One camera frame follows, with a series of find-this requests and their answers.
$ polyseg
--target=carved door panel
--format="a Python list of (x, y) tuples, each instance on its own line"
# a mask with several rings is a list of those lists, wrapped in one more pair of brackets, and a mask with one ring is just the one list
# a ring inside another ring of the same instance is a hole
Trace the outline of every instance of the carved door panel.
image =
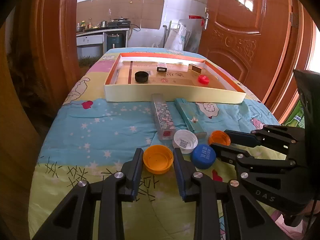
[(291, 0), (208, 0), (207, 8), (199, 53), (265, 102), (286, 53)]

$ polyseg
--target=metal mug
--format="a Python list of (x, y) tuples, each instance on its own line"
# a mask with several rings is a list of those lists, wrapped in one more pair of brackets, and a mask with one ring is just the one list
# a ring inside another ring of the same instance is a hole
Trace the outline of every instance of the metal mug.
[(108, 22), (107, 21), (102, 21), (100, 23), (98, 23), (98, 27), (99, 28), (105, 28), (108, 26)]

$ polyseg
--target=metal rivet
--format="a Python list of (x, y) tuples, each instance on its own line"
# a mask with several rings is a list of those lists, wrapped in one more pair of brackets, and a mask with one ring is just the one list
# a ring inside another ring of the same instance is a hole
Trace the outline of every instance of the metal rivet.
[(241, 173), (241, 178), (243, 178), (243, 179), (246, 179), (248, 176), (249, 176), (249, 174), (246, 172)]
[(121, 171), (118, 171), (118, 172), (115, 173), (115, 177), (116, 177), (117, 179), (120, 179), (120, 178), (123, 177), (123, 173), (122, 173)]
[(78, 186), (79, 187), (84, 187), (85, 185), (87, 185), (87, 183), (88, 182), (86, 180), (81, 180), (81, 181), (78, 182)]
[(199, 178), (202, 178), (203, 174), (199, 171), (196, 171), (195, 173), (193, 173), (193, 176), (199, 179)]
[(230, 185), (232, 187), (238, 187), (239, 186), (239, 181), (233, 179), (233, 180), (230, 181)]

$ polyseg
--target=cardboard sheet on wall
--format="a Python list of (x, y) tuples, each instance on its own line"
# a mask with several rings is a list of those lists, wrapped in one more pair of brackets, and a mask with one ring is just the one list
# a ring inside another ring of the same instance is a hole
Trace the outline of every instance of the cardboard sheet on wall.
[(112, 19), (129, 18), (132, 24), (140, 27), (143, 0), (111, 0)]
[(160, 29), (164, 0), (144, 0), (141, 28)]
[(147, 29), (161, 26), (164, 0), (86, 0), (77, 3), (77, 23), (97, 26), (101, 21), (129, 18), (132, 24)]

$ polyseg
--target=qr code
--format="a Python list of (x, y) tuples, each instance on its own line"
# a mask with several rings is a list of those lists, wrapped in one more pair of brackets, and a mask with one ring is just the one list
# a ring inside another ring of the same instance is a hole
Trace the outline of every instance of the qr code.
[(179, 146), (185, 148), (188, 145), (188, 142), (181, 140)]
[(150, 71), (150, 70), (143, 70), (144, 72), (147, 72), (150, 76), (152, 76), (153, 75), (153, 72), (152, 71)]

